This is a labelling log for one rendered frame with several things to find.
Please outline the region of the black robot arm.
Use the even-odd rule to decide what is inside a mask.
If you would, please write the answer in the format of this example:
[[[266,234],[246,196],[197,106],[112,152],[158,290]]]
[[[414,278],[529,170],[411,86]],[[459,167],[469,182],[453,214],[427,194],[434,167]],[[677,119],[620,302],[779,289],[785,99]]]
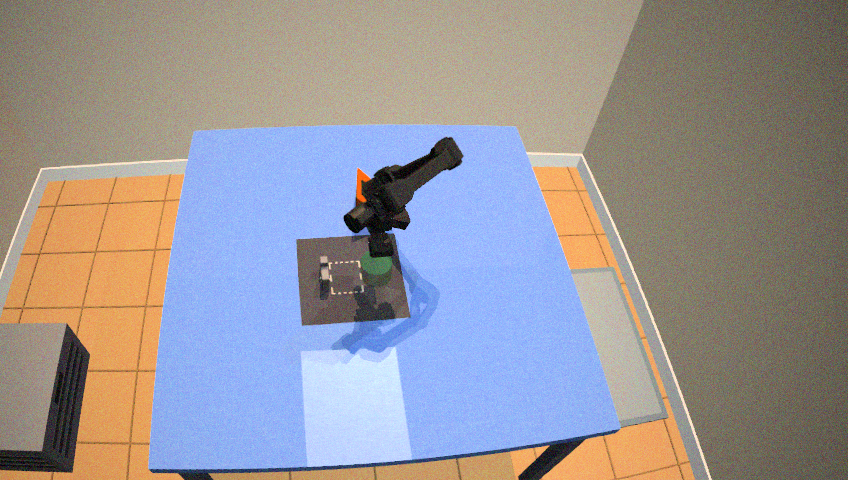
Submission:
[[[373,174],[368,182],[361,181],[365,201],[344,215],[344,222],[358,233],[375,218],[388,221],[387,231],[392,227],[405,230],[411,222],[406,204],[414,192],[440,172],[452,171],[462,165],[464,154],[454,138],[442,138],[436,142],[429,154],[405,165],[386,166]],[[388,214],[389,213],[389,214]]]

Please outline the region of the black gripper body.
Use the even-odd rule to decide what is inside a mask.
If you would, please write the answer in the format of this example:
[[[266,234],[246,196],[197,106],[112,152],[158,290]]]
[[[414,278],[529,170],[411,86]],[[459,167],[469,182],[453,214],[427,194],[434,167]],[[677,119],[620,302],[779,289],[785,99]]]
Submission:
[[[378,218],[375,218],[375,220],[367,225],[368,232],[372,232],[373,236],[373,240],[369,242],[369,253],[372,258],[388,257],[393,255],[392,240],[390,240],[388,234],[385,233],[385,231],[387,231],[388,221],[390,220],[386,219],[380,222]]]

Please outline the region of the green glass bottle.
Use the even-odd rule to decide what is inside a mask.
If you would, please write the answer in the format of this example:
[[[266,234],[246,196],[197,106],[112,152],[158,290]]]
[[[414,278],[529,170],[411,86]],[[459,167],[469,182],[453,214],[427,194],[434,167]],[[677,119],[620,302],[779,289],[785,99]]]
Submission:
[[[369,251],[360,259],[360,277],[368,287],[380,288],[390,282],[392,276],[392,258],[370,257]]]

